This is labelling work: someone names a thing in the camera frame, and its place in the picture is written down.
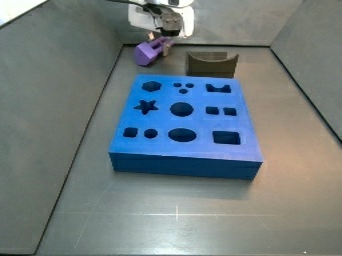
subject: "square hole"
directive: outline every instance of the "square hole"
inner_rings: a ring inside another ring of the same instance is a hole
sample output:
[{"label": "square hole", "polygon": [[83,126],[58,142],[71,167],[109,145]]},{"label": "square hole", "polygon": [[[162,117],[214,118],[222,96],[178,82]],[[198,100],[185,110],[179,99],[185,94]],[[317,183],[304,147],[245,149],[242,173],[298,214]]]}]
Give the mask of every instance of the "square hole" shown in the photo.
[{"label": "square hole", "polygon": [[210,115],[218,115],[220,114],[220,108],[206,107],[206,113],[210,114]]},{"label": "square hole", "polygon": [[138,128],[126,128],[123,132],[123,137],[135,138],[138,135]]},{"label": "square hole", "polygon": [[224,108],[224,112],[226,116],[237,116],[237,109],[236,108]]}]

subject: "table surface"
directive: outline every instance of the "table surface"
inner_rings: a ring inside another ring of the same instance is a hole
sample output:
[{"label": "table surface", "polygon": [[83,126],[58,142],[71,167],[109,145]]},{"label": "table surface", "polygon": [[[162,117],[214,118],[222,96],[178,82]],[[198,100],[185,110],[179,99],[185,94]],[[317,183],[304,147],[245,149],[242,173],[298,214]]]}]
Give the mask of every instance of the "table surface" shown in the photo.
[{"label": "table surface", "polygon": [[[269,48],[175,46],[151,67],[125,47],[38,254],[342,254],[341,143]],[[240,56],[265,163],[253,181],[113,170],[137,74],[185,75],[187,51]]]}]

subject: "white wall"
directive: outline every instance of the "white wall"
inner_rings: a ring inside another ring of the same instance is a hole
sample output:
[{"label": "white wall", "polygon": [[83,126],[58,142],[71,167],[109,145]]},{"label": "white wall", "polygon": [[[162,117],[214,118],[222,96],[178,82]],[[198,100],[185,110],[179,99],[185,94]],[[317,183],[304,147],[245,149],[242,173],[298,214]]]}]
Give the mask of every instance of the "white wall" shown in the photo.
[{"label": "white wall", "polygon": [[43,2],[46,0],[0,0],[0,25]]}]

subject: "rectangular hole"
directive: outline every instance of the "rectangular hole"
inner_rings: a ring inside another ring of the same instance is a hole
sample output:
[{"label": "rectangular hole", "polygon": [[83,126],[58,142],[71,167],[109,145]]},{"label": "rectangular hole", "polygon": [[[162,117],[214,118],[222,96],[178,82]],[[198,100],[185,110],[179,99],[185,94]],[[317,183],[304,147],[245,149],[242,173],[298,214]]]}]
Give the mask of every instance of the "rectangular hole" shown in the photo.
[{"label": "rectangular hole", "polygon": [[123,137],[135,138],[138,135],[138,128],[126,128],[123,132]]},{"label": "rectangular hole", "polygon": [[237,109],[236,108],[224,108],[224,112],[226,116],[237,116]]},{"label": "rectangular hole", "polygon": [[218,115],[220,114],[220,108],[206,107],[206,113],[210,114],[210,115]]},{"label": "rectangular hole", "polygon": [[241,145],[241,135],[238,132],[214,131],[213,138],[217,144]]}]

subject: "shape sorter board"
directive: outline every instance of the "shape sorter board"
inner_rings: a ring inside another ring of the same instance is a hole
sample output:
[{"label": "shape sorter board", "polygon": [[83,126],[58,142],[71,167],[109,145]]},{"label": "shape sorter board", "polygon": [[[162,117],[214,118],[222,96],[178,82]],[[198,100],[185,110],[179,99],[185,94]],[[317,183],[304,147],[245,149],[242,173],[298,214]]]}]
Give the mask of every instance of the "shape sorter board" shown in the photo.
[{"label": "shape sorter board", "polygon": [[264,158],[238,80],[138,75],[110,157],[117,171],[253,179]]}]

